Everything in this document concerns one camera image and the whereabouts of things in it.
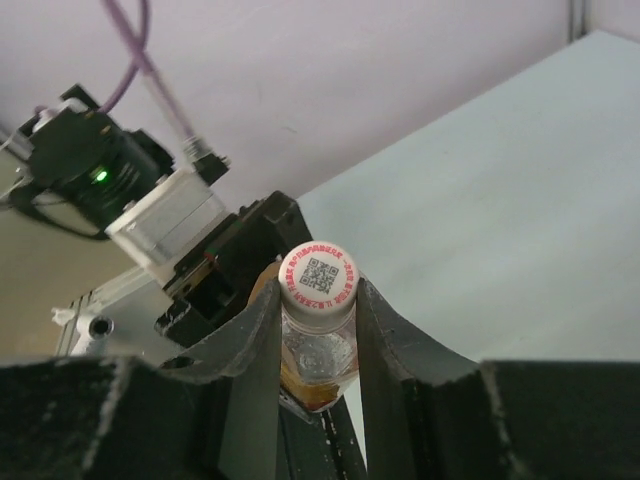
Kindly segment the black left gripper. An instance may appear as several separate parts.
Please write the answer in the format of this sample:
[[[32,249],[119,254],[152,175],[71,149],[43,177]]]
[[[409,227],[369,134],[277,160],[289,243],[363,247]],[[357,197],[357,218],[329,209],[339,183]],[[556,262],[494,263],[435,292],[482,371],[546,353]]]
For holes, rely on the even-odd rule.
[[[311,239],[298,203],[280,191],[225,216],[174,267],[163,288],[172,304],[156,332],[183,348],[194,345],[245,308],[267,266]]]

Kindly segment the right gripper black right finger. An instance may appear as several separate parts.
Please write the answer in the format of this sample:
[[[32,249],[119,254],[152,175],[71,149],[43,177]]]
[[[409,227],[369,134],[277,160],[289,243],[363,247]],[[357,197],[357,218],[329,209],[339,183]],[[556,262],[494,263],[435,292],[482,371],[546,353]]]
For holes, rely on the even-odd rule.
[[[367,470],[373,479],[635,479],[639,366],[474,362],[357,293]]]

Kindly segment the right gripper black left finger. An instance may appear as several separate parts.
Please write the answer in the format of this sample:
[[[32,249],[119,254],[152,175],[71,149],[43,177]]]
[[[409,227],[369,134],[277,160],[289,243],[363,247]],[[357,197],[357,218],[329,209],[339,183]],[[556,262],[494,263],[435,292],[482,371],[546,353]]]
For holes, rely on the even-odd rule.
[[[1,369],[5,479],[272,479],[280,289],[193,345],[176,369],[58,357]]]

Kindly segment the white tea bottle cap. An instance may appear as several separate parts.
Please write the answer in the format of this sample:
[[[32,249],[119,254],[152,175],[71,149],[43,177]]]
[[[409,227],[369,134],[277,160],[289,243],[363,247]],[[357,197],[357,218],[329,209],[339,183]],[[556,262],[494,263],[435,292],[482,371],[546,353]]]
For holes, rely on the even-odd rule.
[[[342,247],[310,241],[294,247],[278,272],[284,311],[310,333],[340,329],[354,312],[360,271]]]

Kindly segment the yellow tea bottle red label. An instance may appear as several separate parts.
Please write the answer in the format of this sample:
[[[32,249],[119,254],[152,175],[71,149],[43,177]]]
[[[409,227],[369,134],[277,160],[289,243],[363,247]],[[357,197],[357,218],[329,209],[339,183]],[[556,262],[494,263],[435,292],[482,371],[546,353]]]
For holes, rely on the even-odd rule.
[[[257,298],[269,280],[278,280],[282,262],[269,265],[259,276],[249,299]],[[310,333],[284,311],[281,299],[281,384],[310,411],[335,404],[358,376],[356,302],[349,321],[329,333]]]

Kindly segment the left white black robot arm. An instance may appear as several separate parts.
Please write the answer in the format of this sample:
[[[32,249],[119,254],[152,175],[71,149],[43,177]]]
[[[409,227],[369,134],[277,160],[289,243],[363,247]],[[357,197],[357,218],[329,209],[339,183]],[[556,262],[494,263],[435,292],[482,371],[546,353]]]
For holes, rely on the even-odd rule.
[[[90,239],[115,242],[170,298],[154,327],[180,346],[237,315],[260,273],[311,239],[291,197],[274,192],[228,211],[212,189],[228,170],[224,157],[191,138],[194,163],[179,168],[145,131],[121,128],[80,86],[19,133],[31,153],[11,206],[52,225],[37,197],[52,193],[70,204],[91,224]]]

